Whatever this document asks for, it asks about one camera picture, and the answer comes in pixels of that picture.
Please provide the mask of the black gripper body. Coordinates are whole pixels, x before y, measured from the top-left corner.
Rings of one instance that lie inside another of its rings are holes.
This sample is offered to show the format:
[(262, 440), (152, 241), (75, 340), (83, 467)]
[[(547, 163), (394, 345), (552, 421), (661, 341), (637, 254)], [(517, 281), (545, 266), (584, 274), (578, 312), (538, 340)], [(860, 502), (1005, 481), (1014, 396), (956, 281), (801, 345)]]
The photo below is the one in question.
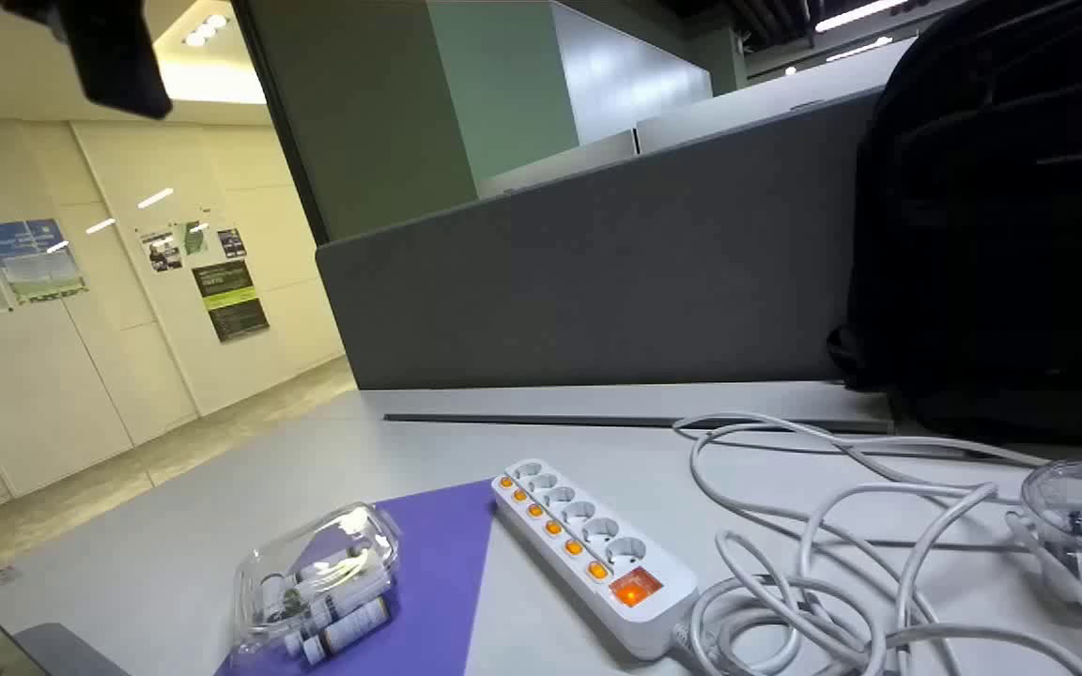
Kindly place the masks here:
[(146, 122), (174, 113), (141, 0), (0, 0), (0, 7), (66, 45), (78, 85), (92, 107)]

